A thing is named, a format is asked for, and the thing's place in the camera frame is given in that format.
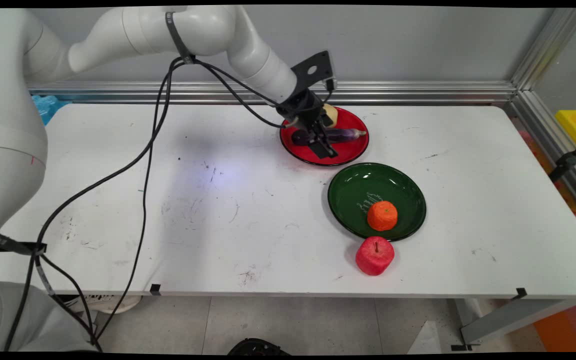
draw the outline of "gray wall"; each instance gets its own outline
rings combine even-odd
[[[576,110],[576,32],[534,89],[553,114]]]
[[[246,5],[259,34],[290,66],[330,50],[343,81],[509,80],[551,9],[380,5]],[[108,7],[31,9],[64,41],[87,36]],[[122,59],[73,81],[160,81],[174,54]],[[230,71],[226,55],[204,61]],[[214,81],[200,67],[177,81]]]

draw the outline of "red apple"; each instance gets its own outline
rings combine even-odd
[[[368,275],[380,275],[395,258],[395,249],[381,236],[371,236],[366,239],[354,260],[361,271]]]

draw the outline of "plate rim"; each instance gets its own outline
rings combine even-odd
[[[281,142],[281,145],[283,146],[284,149],[286,149],[286,151],[287,151],[290,155],[292,155],[292,156],[295,157],[296,159],[299,159],[299,160],[301,160],[302,162],[305,162],[305,163],[307,163],[307,164],[311,164],[311,165],[313,165],[313,166],[318,166],[318,167],[338,167],[338,166],[342,166],[342,165],[344,165],[344,164],[348,164],[348,163],[350,163],[350,162],[354,162],[354,161],[357,160],[359,157],[361,157],[361,155],[363,155],[363,154],[366,152],[366,150],[368,149],[368,145],[370,145],[370,132],[368,131],[368,126],[366,126],[366,123],[364,123],[364,121],[363,121],[359,116],[357,116],[356,114],[354,114],[354,112],[350,112],[350,111],[348,111],[348,110],[346,110],[346,109],[343,109],[343,108],[342,108],[341,110],[343,110],[343,111],[345,111],[345,112],[349,112],[350,114],[352,114],[353,116],[355,116],[357,119],[359,119],[359,121],[361,121],[361,123],[363,124],[363,126],[366,128],[366,135],[368,135],[368,138],[367,138],[368,140],[366,141],[366,146],[363,148],[363,150],[361,150],[361,152],[360,152],[357,156],[353,157],[352,159],[350,159],[350,160],[348,160],[348,161],[344,161],[344,162],[337,162],[337,163],[334,163],[334,164],[320,164],[320,163],[318,163],[318,162],[312,162],[312,161],[308,161],[308,160],[306,160],[306,159],[302,159],[301,157],[295,155],[294,152],[290,151],[290,149],[288,148],[288,146],[286,146],[286,144],[284,143],[284,139],[283,139],[283,137],[282,137],[281,132],[282,132],[282,130],[284,130],[284,129],[286,129],[286,128],[279,129],[279,141]]]
[[[361,235],[359,233],[357,233],[356,231],[352,230],[352,228],[349,228],[348,226],[346,226],[345,223],[343,223],[343,221],[341,221],[338,217],[338,215],[336,214],[335,210],[332,208],[332,202],[330,201],[330,189],[332,188],[333,183],[335,182],[335,179],[339,176],[339,174],[346,170],[346,169],[350,169],[352,167],[357,167],[357,166],[384,166],[384,167],[389,167],[391,169],[393,169],[394,171],[401,173],[403,176],[405,176],[406,178],[408,178],[413,184],[414,186],[416,186],[417,189],[419,189],[419,194],[421,194],[421,199],[423,201],[423,215],[421,218],[421,221],[419,222],[418,226],[416,226],[415,228],[413,228],[408,234],[400,236],[400,237],[391,237],[391,238],[387,238],[384,237],[384,239],[388,240],[389,242],[397,242],[399,240],[403,240],[406,239],[408,237],[410,237],[411,235],[413,235],[414,233],[418,232],[418,230],[421,228],[421,226],[426,222],[426,214],[428,212],[428,207],[426,205],[426,197],[424,196],[424,192],[421,191],[421,187],[419,187],[419,185],[417,185],[417,183],[410,177],[408,176],[406,173],[404,173],[404,171],[401,171],[397,168],[394,168],[390,165],[386,165],[386,164],[382,164],[381,162],[357,162],[356,164],[352,164],[350,166],[346,166],[345,168],[339,170],[336,174],[334,174],[332,180],[330,180],[330,183],[328,184],[328,190],[327,190],[327,202],[328,202],[328,207],[330,208],[330,212],[332,213],[332,215],[334,216],[334,219],[336,219],[336,221],[341,224],[341,226],[343,226],[343,228],[345,228],[346,230],[350,231],[352,234],[357,235],[357,237],[360,237],[361,239],[366,239],[366,237],[364,237],[364,235]]]

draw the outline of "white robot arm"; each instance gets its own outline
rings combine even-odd
[[[38,191],[48,159],[46,130],[26,83],[57,82],[118,59],[177,52],[165,21],[165,14],[176,10],[165,6],[115,7],[98,19],[84,41],[66,45],[28,10],[0,9],[0,228]],[[296,114],[310,118],[306,127],[314,129],[313,119],[325,117],[320,115],[321,107],[313,107],[321,104],[307,89],[311,83],[300,81],[261,39],[241,5],[188,6],[172,17],[192,54],[208,56],[225,51],[231,67],[250,87],[276,103],[289,104],[278,109],[286,118]],[[322,144],[327,145],[325,138]],[[336,152],[327,150],[327,155]],[[0,350],[18,307],[21,287],[0,283]],[[25,307],[32,310],[23,313],[10,350],[91,349],[86,333],[79,329],[53,331],[80,326],[45,294],[33,287],[28,299]]]

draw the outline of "floor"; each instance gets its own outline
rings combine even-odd
[[[96,324],[106,319],[100,313]],[[225,355],[261,338],[291,355],[406,354],[426,321],[435,322],[442,353],[461,344],[454,300],[144,296],[113,317],[100,344],[106,353]],[[534,326],[473,350],[517,351],[544,351]]]

